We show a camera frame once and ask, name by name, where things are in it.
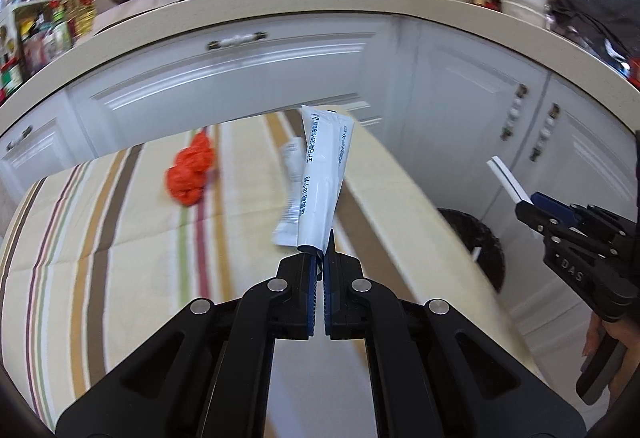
spice jar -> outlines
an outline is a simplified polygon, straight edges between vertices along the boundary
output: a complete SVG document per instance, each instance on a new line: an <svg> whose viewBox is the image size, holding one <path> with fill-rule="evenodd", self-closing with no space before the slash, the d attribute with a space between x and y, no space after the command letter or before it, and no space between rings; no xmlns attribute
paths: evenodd
<svg viewBox="0 0 640 438"><path fill-rule="evenodd" d="M56 55L60 56L71 49L71 35L66 24L65 6L58 0L50 2L53 10L51 30L56 41Z"/></svg>
<svg viewBox="0 0 640 438"><path fill-rule="evenodd" d="M7 97L9 97L23 82L18 59L12 57L6 60L2 68L0 68L0 73L2 74L2 87L4 87Z"/></svg>
<svg viewBox="0 0 640 438"><path fill-rule="evenodd" d="M95 0L69 0L66 19L74 39L92 30L95 15Z"/></svg>

cabinet handle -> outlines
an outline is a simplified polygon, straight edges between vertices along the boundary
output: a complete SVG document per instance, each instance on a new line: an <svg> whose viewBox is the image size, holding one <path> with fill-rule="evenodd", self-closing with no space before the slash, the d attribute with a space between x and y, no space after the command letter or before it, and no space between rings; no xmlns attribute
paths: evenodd
<svg viewBox="0 0 640 438"><path fill-rule="evenodd" d="M509 113L507 114L507 120L505 120L504 125L502 126L500 140L506 141L513 134L516 123L520 119L520 108L522 107L522 100L527 96L528 92L529 89L526 85L520 84L518 86L518 90L513 97L513 103L511 103L511 108L509 110Z"/></svg>
<svg viewBox="0 0 640 438"><path fill-rule="evenodd" d="M247 35L234 35L228 39L212 40L207 44L207 50L219 50L220 48L231 48L232 46L240 46L256 40L264 40L267 38L266 32L249 33Z"/></svg>
<svg viewBox="0 0 640 438"><path fill-rule="evenodd" d="M31 134L31 131L33 131L33 125L28 126L27 129L25 129L24 131L22 131L22 134L20 136L18 136L15 140L11 140L7 145L6 145L6 150L7 152L9 152L11 149L13 149L15 146L18 145L18 143L20 143L22 140L24 140L25 138L28 137L28 135Z"/></svg>
<svg viewBox="0 0 640 438"><path fill-rule="evenodd" d="M542 151L545 149L546 141L551 138L551 133L556 126L556 118L558 118L560 114L560 106L557 103L554 103L549 109L549 113L546 115L545 124L540 129L540 133L538 134L538 141L533 146L533 150L531 151L531 156L529 159L534 162L538 159L538 156L542 154Z"/></svg>

countertop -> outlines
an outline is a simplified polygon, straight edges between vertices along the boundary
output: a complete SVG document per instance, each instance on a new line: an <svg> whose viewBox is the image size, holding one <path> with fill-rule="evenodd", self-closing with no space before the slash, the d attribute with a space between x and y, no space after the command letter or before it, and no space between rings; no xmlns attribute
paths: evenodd
<svg viewBox="0 0 640 438"><path fill-rule="evenodd" d="M299 113L239 119L206 132L216 168L193 207L168 196L164 171L195 131L44 178L18 206L0 249L0 360L51 428L193 298L237 298L295 252L275 246L271 232L287 202L279 147L302 134ZM446 299L540 376L468 251L358 124L335 219L338 251L357 256L366 277L421 304ZM268 418L275 431L299 428L305 432L297 436L315 437L309 430L318 415L330 414L322 436L343 436L345 428L356 438L375 436L362 341L326 338L322 310L320 291L316 336L276 344Z"/></svg>
<svg viewBox="0 0 640 438"><path fill-rule="evenodd" d="M303 12L376 12L434 21L503 45L564 76L632 131L640 92L613 69L556 34L455 0L187 0L117 24L34 75L0 107L0 133L51 93L98 66L148 44L220 23Z"/></svg>

table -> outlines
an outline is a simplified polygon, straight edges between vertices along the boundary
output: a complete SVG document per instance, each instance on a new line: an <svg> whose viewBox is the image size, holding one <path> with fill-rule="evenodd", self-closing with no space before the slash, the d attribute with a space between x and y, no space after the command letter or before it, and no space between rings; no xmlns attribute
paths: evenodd
<svg viewBox="0 0 640 438"><path fill-rule="evenodd" d="M0 249L0 358L49 427L191 299L239 297L292 254L274 246L271 232L287 194L278 148L303 135L299 113L206 132L218 167L193 207L168 196L164 171L195 131L47 177L18 206ZM466 249L359 125L335 237L367 277L405 299L447 299L540 376ZM376 435L364 346L329 341L321 314L319 299L310 342L276 343L265 436Z"/></svg>

cabinet door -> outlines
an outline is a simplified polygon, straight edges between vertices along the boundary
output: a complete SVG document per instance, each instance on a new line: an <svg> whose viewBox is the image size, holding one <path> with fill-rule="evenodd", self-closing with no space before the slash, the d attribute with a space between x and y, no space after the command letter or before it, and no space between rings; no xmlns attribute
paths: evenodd
<svg viewBox="0 0 640 438"><path fill-rule="evenodd" d="M16 202L37 180L95 157L64 90L0 137L0 177Z"/></svg>
<svg viewBox="0 0 640 438"><path fill-rule="evenodd" d="M530 159L556 104L559 116L540 156ZM636 148L632 133L603 106L554 76L513 174L527 193L563 203L593 204L636 218ZM580 353L590 310L543 262L542 239L518 222L502 192L484 222L500 238L506 278L500 294L549 383L576 407Z"/></svg>
<svg viewBox="0 0 640 438"><path fill-rule="evenodd" d="M547 78L507 49L423 24L401 162L437 207L485 214L499 190L485 163L498 155L511 165ZM521 85L527 92L518 99ZM503 140L510 113L513 134Z"/></svg>
<svg viewBox="0 0 640 438"><path fill-rule="evenodd" d="M343 103L374 126L389 90L393 60L385 53L398 21L323 14L219 26L90 74L72 100L100 154L300 103ZM256 32L266 39L229 40ZM228 47L207 50L215 40Z"/></svg>

